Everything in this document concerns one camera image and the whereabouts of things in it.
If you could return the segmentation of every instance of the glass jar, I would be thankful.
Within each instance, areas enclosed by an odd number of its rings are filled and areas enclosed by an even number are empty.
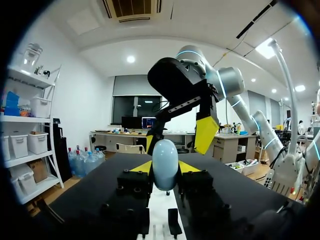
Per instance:
[[[33,73],[42,51],[43,49],[39,46],[39,44],[32,42],[29,43],[22,58],[21,68]]]

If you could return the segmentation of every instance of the office chair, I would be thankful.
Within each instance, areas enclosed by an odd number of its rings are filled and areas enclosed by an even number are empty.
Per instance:
[[[91,142],[92,142],[92,145],[93,145],[94,149],[99,149],[99,151],[105,151],[105,150],[107,150],[107,147],[106,147],[106,146],[103,146],[103,145],[98,145],[98,146],[96,146],[96,145],[95,145],[96,138],[95,138],[94,136],[91,137]]]

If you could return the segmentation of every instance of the cardboard box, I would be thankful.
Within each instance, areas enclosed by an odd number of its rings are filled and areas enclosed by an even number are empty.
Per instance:
[[[30,162],[28,165],[33,171],[33,177],[34,177],[35,183],[39,183],[48,177],[46,165],[43,160],[37,159]]]
[[[246,146],[238,145],[238,151],[239,152],[245,152],[246,151]]]

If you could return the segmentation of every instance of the light blue egg-shaped object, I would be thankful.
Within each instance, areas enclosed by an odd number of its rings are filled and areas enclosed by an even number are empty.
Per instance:
[[[174,143],[168,139],[158,141],[152,153],[154,184],[158,189],[169,191],[175,187],[178,165],[178,152]]]

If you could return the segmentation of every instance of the black table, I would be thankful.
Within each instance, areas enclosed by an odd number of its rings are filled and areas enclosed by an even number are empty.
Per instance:
[[[98,215],[101,204],[117,186],[117,176],[124,169],[133,169],[151,159],[147,154],[117,153],[64,192],[50,206],[62,218],[77,217],[82,210]],[[200,170],[208,170],[213,176],[216,192],[226,204],[232,206],[232,220],[242,217],[251,220],[266,210],[278,210],[287,200],[285,196],[267,189],[212,157],[190,153],[179,154],[179,159]],[[180,210],[182,205],[177,188],[174,191]],[[302,205],[293,202],[293,208],[297,212]],[[181,210],[180,215],[187,239],[193,239]]]

